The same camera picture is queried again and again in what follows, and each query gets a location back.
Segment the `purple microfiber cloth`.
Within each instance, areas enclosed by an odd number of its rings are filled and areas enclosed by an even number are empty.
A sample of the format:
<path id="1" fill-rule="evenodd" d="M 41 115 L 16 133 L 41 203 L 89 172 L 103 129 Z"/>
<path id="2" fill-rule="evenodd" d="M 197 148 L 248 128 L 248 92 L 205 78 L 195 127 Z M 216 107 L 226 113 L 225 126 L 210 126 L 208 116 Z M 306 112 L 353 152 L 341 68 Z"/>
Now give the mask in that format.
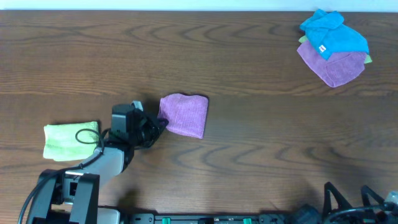
<path id="1" fill-rule="evenodd" d="M 208 98 L 174 93 L 160 100 L 157 117 L 169 122 L 166 129 L 172 133 L 202 139 L 207 112 Z"/>

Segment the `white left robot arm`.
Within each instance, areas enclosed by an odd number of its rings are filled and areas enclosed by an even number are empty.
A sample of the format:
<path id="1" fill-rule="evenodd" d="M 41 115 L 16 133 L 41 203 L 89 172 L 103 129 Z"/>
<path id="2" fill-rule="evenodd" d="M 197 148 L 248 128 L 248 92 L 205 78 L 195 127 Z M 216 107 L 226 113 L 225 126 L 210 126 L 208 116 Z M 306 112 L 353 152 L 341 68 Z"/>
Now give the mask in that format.
<path id="1" fill-rule="evenodd" d="M 111 127 L 96 133 L 93 154 L 78 165 L 43 171 L 18 222 L 26 216 L 28 223 L 133 223 L 134 215 L 98 204 L 100 188 L 128 167 L 136 150 L 150 148 L 168 123 L 134 106 L 116 105 Z"/>

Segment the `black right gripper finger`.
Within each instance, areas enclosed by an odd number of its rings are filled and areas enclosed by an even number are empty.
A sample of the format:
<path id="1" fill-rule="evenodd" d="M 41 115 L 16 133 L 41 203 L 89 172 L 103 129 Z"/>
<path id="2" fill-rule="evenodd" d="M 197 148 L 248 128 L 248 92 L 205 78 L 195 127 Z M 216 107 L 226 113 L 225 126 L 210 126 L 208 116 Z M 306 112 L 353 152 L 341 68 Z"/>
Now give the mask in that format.
<path id="1" fill-rule="evenodd" d="M 362 198 L 363 205 L 365 207 L 371 206 L 370 198 L 372 198 L 374 201 L 376 201 L 377 204 L 379 204 L 379 205 L 384 204 L 384 199 L 380 195 L 375 193 L 375 191 L 373 191 L 367 185 L 364 185 L 361 187 L 361 198 Z"/>
<path id="2" fill-rule="evenodd" d="M 332 208 L 332 198 L 335 199 L 337 208 Z M 324 185 L 324 203 L 322 214 L 329 215 L 330 213 L 340 212 L 350 208 L 352 208 L 352 205 L 347 201 L 347 199 L 342 196 L 342 194 L 331 182 L 327 182 Z"/>

